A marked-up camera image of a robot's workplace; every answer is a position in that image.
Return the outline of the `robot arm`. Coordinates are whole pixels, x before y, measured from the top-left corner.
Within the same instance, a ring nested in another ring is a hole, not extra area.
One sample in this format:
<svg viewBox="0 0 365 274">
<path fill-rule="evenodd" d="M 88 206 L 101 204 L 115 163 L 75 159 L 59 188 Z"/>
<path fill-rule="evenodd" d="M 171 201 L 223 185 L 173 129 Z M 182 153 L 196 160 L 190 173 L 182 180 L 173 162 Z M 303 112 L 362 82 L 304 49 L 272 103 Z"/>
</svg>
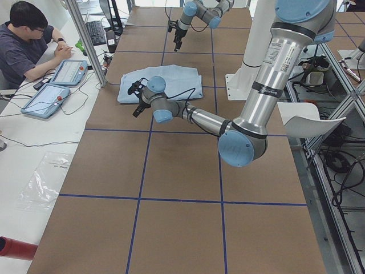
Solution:
<svg viewBox="0 0 365 274">
<path fill-rule="evenodd" d="M 168 32 L 171 33 L 172 29 L 175 29 L 175 37 L 173 40 L 175 43 L 175 52 L 178 52 L 181 48 L 182 39 L 186 36 L 190 27 L 196 32 L 202 32 L 208 26 L 211 29 L 216 29 L 221 22 L 222 16 L 234 5 L 234 1 L 231 0 L 217 2 L 218 4 L 215 7 L 208 8 L 204 5 L 203 1 L 189 1 L 185 4 L 179 20 L 168 20 Z M 196 30 L 192 26 L 194 17 L 197 17 L 206 24 L 202 30 Z"/>
<path fill-rule="evenodd" d="M 247 166 L 267 149 L 266 125 L 304 47 L 330 41 L 334 33 L 335 1 L 276 1 L 271 41 L 259 67 L 240 116 L 228 120 L 194 107 L 187 100 L 170 100 L 166 82 L 154 76 L 133 83 L 139 106 L 135 117 L 146 108 L 158 123 L 180 117 L 217 136 L 221 158 L 233 167 Z"/>
</svg>

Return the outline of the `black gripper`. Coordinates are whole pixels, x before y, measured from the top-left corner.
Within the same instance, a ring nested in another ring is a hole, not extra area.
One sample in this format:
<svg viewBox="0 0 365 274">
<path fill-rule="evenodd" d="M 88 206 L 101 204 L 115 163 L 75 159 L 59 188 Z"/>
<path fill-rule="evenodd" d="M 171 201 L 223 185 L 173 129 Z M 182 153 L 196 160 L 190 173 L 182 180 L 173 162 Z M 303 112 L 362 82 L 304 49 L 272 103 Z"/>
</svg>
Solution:
<svg viewBox="0 0 365 274">
<path fill-rule="evenodd" d="M 175 43 L 175 47 L 174 47 L 175 52 L 179 51 L 179 49 L 181 48 L 182 39 L 183 39 L 183 37 L 186 36 L 186 33 L 187 33 L 187 30 L 176 27 L 175 37 L 174 37 L 174 40 L 173 40 L 174 43 Z"/>
<path fill-rule="evenodd" d="M 134 117 L 138 117 L 145 109 L 150 108 L 151 105 L 149 103 L 146 103 L 142 99 L 139 99 L 139 104 L 136 107 L 136 109 L 133 112 Z"/>
</svg>

